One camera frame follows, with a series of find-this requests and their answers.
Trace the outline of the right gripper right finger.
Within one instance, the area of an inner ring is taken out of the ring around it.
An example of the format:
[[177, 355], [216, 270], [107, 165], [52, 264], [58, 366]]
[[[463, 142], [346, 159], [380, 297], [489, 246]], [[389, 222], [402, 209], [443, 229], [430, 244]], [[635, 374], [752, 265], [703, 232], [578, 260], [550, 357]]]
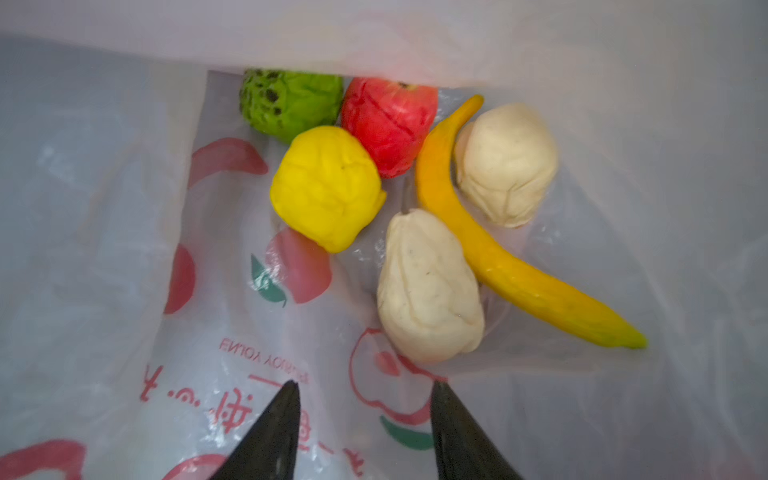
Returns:
[[432, 436], [440, 480], [522, 480], [446, 382], [434, 381]]

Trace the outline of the yellow fake lemon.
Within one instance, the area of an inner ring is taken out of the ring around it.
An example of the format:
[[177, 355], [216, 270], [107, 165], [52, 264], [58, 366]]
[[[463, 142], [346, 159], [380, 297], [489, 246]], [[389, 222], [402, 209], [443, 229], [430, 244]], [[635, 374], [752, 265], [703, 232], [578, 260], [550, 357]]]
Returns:
[[370, 155], [336, 126], [296, 136], [270, 188], [278, 217], [329, 253], [348, 249], [386, 198]]

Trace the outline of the pink plastic fruit-print bag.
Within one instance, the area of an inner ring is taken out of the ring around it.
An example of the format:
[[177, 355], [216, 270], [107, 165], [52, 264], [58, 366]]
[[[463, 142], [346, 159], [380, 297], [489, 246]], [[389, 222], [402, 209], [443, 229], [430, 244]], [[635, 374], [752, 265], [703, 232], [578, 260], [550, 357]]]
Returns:
[[[477, 350], [406, 363], [375, 291], [411, 178], [319, 252], [270, 205], [250, 67], [530, 105], [560, 172], [495, 236], [648, 347], [485, 291]], [[3, 477], [207, 478], [293, 380], [297, 478], [433, 479], [435, 379], [527, 479], [766, 477], [765, 2], [2, 3]]]

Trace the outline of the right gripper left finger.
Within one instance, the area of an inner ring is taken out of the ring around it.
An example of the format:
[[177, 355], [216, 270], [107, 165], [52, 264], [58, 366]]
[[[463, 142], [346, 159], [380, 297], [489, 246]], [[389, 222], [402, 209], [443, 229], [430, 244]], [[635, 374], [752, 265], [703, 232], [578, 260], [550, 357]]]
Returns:
[[287, 381], [210, 480], [291, 480], [301, 420], [298, 384]]

